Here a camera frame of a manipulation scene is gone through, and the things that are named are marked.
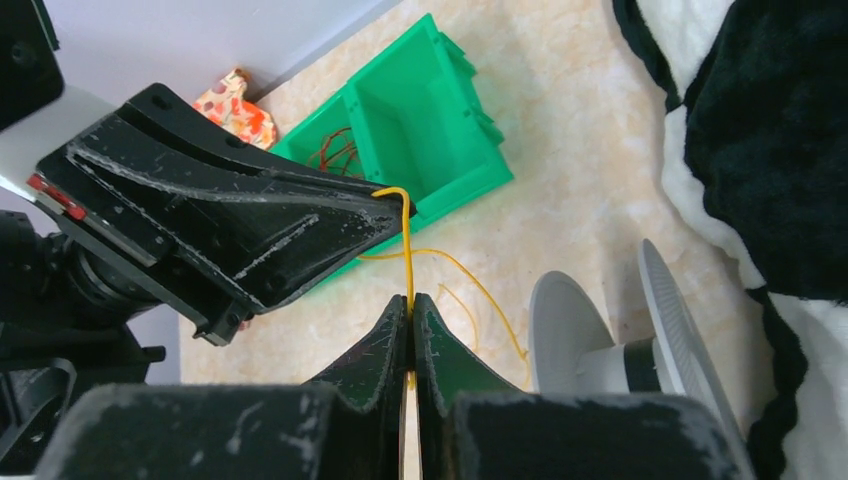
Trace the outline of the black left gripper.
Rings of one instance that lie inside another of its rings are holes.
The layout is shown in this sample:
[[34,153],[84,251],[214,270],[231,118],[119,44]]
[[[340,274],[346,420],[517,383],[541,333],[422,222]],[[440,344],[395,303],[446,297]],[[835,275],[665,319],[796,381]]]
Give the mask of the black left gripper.
[[5,474],[35,470],[86,391],[165,359],[133,317],[167,304],[227,345],[398,234],[405,205],[249,145],[160,83],[108,111],[66,86],[58,47],[42,2],[2,3],[1,186],[53,201],[70,236],[1,214]]

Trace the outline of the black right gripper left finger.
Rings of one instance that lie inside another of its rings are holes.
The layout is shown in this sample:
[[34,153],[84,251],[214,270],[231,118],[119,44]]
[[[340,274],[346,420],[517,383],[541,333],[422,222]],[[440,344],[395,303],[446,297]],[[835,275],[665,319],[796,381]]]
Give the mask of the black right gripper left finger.
[[370,331],[308,380],[334,393],[322,419],[319,479],[402,476],[406,308],[406,297],[393,296]]

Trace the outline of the white perforated cable spool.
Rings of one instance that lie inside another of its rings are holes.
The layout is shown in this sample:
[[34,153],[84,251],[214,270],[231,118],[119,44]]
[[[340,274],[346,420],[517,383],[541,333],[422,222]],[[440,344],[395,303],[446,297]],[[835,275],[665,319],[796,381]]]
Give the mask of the white perforated cable spool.
[[663,257],[643,240],[638,268],[654,334],[624,344],[611,333],[584,289],[549,271],[536,282],[529,309],[532,381],[540,393],[664,393],[690,397],[721,422],[731,444],[740,429],[692,314]]

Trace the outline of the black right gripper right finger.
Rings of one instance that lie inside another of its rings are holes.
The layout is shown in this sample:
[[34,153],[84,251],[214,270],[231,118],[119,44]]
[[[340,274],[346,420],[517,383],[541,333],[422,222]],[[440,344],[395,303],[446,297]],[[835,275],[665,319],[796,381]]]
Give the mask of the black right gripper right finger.
[[466,479],[463,468],[478,456],[467,419],[470,403],[519,388],[450,331],[429,295],[416,295],[411,328],[422,477]]

